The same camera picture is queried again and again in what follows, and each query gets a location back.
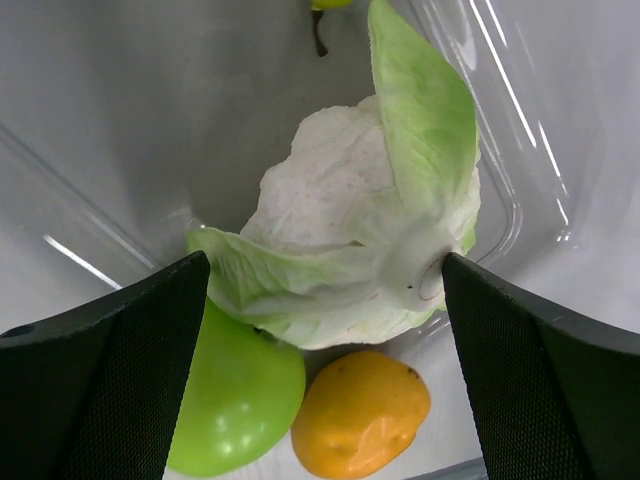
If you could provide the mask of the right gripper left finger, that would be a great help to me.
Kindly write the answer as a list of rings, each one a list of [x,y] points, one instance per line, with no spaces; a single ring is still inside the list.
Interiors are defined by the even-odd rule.
[[[161,478],[209,271],[196,252],[131,286],[4,332],[2,477]]]

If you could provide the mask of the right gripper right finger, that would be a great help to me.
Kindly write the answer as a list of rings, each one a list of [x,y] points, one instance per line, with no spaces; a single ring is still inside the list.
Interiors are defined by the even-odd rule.
[[[635,479],[639,337],[457,254],[445,300],[492,479]]]

